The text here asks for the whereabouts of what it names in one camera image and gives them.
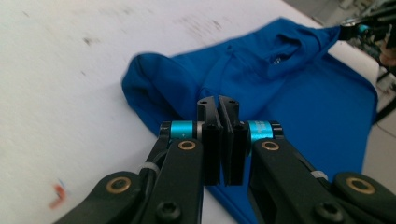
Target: white table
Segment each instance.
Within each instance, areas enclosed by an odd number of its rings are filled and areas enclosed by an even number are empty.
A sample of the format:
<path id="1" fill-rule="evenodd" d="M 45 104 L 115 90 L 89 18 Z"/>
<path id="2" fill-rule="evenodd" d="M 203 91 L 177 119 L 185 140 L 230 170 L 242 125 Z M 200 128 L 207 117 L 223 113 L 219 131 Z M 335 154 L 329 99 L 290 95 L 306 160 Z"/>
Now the white table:
<path id="1" fill-rule="evenodd" d="M 2 1 L 1 222 L 53 222 L 102 177 L 137 172 L 156 137 L 120 88 L 136 53 L 213 45 L 279 16 L 319 27 L 280 0 Z M 331 53 L 375 82 L 369 57 L 346 43 Z M 50 209 L 57 184 L 67 197 Z M 205 193 L 203 223 L 232 222 Z"/>

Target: orange mark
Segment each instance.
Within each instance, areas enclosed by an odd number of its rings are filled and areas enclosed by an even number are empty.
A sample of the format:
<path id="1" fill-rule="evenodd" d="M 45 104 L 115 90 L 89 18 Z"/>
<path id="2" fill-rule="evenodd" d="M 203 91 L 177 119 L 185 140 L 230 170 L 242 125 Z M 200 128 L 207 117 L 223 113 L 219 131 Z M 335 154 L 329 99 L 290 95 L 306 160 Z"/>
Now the orange mark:
<path id="1" fill-rule="evenodd" d="M 64 188 L 61 185 L 57 184 L 54 186 L 54 188 L 56 194 L 58 195 L 58 199 L 49 204 L 50 209 L 57 208 L 66 199 L 66 191 L 64 191 Z"/>

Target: folded fabric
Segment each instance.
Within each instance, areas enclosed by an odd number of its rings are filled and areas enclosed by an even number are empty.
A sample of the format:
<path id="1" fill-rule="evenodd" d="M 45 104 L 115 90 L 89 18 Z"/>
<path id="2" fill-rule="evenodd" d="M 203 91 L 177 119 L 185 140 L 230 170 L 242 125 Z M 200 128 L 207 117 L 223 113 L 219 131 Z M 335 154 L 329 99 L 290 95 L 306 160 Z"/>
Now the folded fabric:
<path id="1" fill-rule="evenodd" d="M 206 49 L 144 53 L 122 81 L 128 104 L 152 132 L 167 120 L 196 120 L 196 102 L 225 95 L 241 120 L 277 120 L 286 138 L 332 177 L 360 172 L 375 118 L 374 87 L 328 54 L 339 27 L 278 19 Z"/>

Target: blue fabric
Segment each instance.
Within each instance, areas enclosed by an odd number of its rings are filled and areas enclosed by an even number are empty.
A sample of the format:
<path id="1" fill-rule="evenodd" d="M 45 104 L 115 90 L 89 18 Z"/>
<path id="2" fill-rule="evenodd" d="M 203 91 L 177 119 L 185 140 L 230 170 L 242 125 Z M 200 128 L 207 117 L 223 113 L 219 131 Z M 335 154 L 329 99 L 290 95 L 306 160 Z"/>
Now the blue fabric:
<path id="1" fill-rule="evenodd" d="M 122 89 L 154 133 L 163 121 L 196 120 L 198 100 L 225 95 L 239 101 L 241 120 L 280 122 L 288 140 L 329 177 L 360 172 L 377 97 L 365 78 L 327 53 L 339 31 L 279 19 L 251 34 L 172 58 L 140 54 Z M 212 189 L 224 204 L 224 198 L 247 199 L 236 191 Z M 238 221 L 255 222 L 250 211 L 228 203 Z"/>

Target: brass ring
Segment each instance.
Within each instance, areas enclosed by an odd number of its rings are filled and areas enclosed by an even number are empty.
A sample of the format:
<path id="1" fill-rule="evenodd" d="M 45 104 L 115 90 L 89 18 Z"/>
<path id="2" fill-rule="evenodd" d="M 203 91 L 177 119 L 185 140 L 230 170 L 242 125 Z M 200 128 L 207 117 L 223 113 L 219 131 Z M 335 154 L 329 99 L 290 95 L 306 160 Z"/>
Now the brass ring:
<path id="1" fill-rule="evenodd" d="M 270 150 L 270 151 L 276 151 L 279 149 L 279 145 L 275 142 L 271 142 L 271 141 L 265 141 L 262 143 L 262 147 Z"/>
<path id="2" fill-rule="evenodd" d="M 192 141 L 183 141 L 178 144 L 178 148 L 183 150 L 192 150 L 195 149 L 195 143 Z"/>
<path id="3" fill-rule="evenodd" d="M 120 187 L 120 188 L 114 188 L 114 184 L 117 181 L 124 181 L 125 184 Z M 113 194 L 119 194 L 119 193 L 123 193 L 125 190 L 127 190 L 130 186 L 131 186 L 132 182 L 128 177 L 124 177 L 124 176 L 120 176 L 120 177 L 116 177 L 110 181 L 108 181 L 107 185 L 106 185 L 106 189 L 108 192 L 113 193 Z"/>
<path id="4" fill-rule="evenodd" d="M 354 182 L 360 182 L 364 185 L 364 187 L 366 187 L 366 189 L 360 189 L 358 187 L 356 187 L 356 185 L 354 184 Z M 346 183 L 347 185 L 356 190 L 357 192 L 363 193 L 363 194 L 374 194 L 375 193 L 375 188 L 372 184 L 370 184 L 369 182 L 363 180 L 363 179 L 359 179 L 356 177 L 348 177 L 346 179 Z"/>

